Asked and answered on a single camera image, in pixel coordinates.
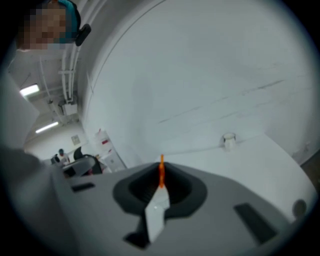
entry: black slot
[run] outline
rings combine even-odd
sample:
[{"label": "black slot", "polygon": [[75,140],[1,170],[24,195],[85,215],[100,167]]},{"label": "black slot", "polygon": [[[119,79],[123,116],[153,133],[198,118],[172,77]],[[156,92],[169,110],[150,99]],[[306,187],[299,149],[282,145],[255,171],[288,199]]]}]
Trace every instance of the black slot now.
[{"label": "black slot", "polygon": [[85,183],[85,184],[75,185],[75,186],[72,186],[71,188],[72,188],[73,192],[76,193],[76,192],[91,189],[94,187],[95,187],[95,185],[93,183],[89,182],[89,183]]},{"label": "black slot", "polygon": [[267,242],[277,234],[250,204],[243,203],[236,205],[234,210],[260,244]]},{"label": "black slot", "polygon": [[[159,186],[158,168],[156,165],[153,170],[142,175],[129,185],[130,192],[146,205],[148,205]],[[164,183],[169,193],[170,205],[182,202],[192,191],[191,182],[180,173],[172,171],[168,166],[165,168]]]},{"label": "black slot", "polygon": [[76,175],[76,172],[72,167],[70,167],[68,170],[65,170],[63,173],[70,178]]},{"label": "black slot", "polygon": [[128,234],[124,237],[124,240],[140,249],[145,249],[148,247],[150,241],[148,237],[147,220],[145,214],[141,216],[136,232]]}]

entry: orange light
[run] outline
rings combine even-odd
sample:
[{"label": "orange light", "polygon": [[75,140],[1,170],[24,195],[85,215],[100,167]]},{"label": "orange light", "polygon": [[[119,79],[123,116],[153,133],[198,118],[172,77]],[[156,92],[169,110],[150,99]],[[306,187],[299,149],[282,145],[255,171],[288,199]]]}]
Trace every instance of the orange light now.
[{"label": "orange light", "polygon": [[165,185],[165,163],[164,163],[164,155],[161,155],[161,162],[159,164],[159,186],[163,188]]}]

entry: small white knob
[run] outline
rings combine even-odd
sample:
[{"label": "small white knob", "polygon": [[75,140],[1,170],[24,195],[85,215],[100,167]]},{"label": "small white knob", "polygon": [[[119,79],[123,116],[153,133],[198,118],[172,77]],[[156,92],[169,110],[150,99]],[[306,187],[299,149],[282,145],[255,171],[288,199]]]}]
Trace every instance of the small white knob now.
[{"label": "small white knob", "polygon": [[227,151],[233,149],[236,145],[236,135],[232,132],[228,132],[223,135],[224,147]]}]

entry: ceiling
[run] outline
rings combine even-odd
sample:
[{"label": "ceiling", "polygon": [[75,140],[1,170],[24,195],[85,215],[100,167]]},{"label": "ceiling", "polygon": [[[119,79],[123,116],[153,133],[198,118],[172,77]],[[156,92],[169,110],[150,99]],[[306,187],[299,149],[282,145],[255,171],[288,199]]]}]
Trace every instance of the ceiling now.
[{"label": "ceiling", "polygon": [[[62,76],[58,74],[58,71],[62,68],[62,56],[63,50],[56,51],[39,51],[31,50],[28,52],[17,51],[16,57],[9,67],[9,73],[16,82],[19,89],[23,89],[30,85],[38,84],[40,91],[29,95],[28,100],[38,109],[39,117],[33,125],[26,141],[30,141],[40,134],[36,134],[35,130],[46,126],[53,121],[60,121],[58,115],[54,112],[54,108],[50,106],[49,96],[46,91],[46,87],[42,78],[41,68],[40,68],[40,56],[43,65],[43,72],[50,93],[51,100],[56,106],[59,114],[62,115],[60,108],[58,108],[58,102],[64,100],[63,86],[62,86]],[[67,56],[67,67],[69,65],[69,58]],[[68,92],[68,77],[66,78],[66,88]],[[77,96],[77,84],[78,76],[74,78],[73,93]],[[77,116],[62,117],[64,125],[77,121]]]}]

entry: wall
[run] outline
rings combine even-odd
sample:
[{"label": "wall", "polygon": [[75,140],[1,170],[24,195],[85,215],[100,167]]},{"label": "wall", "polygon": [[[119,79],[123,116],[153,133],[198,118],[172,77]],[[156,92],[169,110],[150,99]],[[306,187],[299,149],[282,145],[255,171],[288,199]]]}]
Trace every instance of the wall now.
[{"label": "wall", "polygon": [[283,6],[158,0],[114,31],[82,67],[82,123],[106,129],[128,167],[218,147],[226,132],[266,133],[300,164],[320,148],[318,53]]},{"label": "wall", "polygon": [[108,0],[100,9],[98,15],[91,24],[91,33],[81,46],[79,58],[85,61],[79,63],[78,76],[78,100],[80,116],[82,103],[86,99],[86,90],[90,90],[88,79],[95,74],[96,64],[104,60],[106,41],[114,38],[118,33],[115,29],[132,11],[140,9],[152,0]]},{"label": "wall", "polygon": [[39,111],[21,96],[18,85],[8,73],[15,53],[15,47],[11,46],[0,65],[0,145],[21,149]]},{"label": "wall", "polygon": [[[74,145],[72,136],[78,135],[80,144]],[[72,152],[82,145],[87,145],[87,136],[80,123],[73,123],[58,127],[49,131],[44,131],[39,137],[27,142],[24,145],[26,152],[38,157],[40,160],[51,158],[58,154],[59,149],[64,149],[70,154],[70,161],[73,161]]]}]

